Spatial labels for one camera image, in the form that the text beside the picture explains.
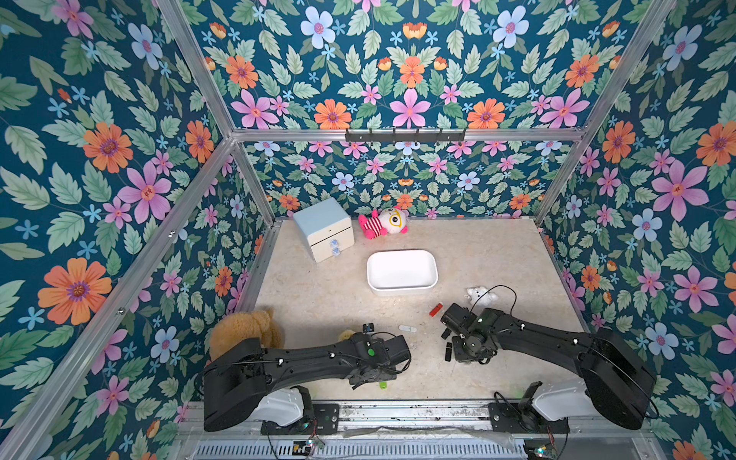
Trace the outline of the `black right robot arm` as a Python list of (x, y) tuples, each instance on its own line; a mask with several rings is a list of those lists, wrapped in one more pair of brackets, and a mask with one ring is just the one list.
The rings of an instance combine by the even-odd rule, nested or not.
[(452, 338), (459, 362), (486, 364), (500, 350), (538, 358), (583, 379), (592, 406), (623, 429), (639, 430), (655, 409), (651, 402), (657, 376), (626, 341), (610, 330), (573, 333), (502, 312), (473, 314), (453, 304), (441, 317), (444, 338)]

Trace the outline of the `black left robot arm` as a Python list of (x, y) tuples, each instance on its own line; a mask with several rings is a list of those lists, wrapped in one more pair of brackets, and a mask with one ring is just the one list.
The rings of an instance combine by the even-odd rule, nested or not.
[(269, 394), (303, 383), (346, 380), (357, 389), (391, 381), (406, 372), (411, 353), (406, 340), (354, 333), (334, 344), (304, 349), (264, 348), (258, 338), (241, 341), (203, 371), (203, 428), (235, 427)]

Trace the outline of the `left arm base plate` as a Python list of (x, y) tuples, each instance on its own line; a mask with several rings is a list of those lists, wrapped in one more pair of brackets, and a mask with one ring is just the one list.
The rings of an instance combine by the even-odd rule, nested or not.
[(262, 422), (262, 435), (308, 436), (332, 435), (338, 432), (339, 404), (315, 404), (305, 409), (304, 415), (291, 425), (279, 427), (273, 422)]

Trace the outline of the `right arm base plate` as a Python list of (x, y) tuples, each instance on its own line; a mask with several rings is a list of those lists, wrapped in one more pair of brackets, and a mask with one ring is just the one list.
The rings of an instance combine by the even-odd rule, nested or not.
[(569, 433), (566, 419), (547, 421), (531, 406), (519, 409), (519, 405), (515, 402), (490, 402), (488, 410), (494, 431), (541, 435)]

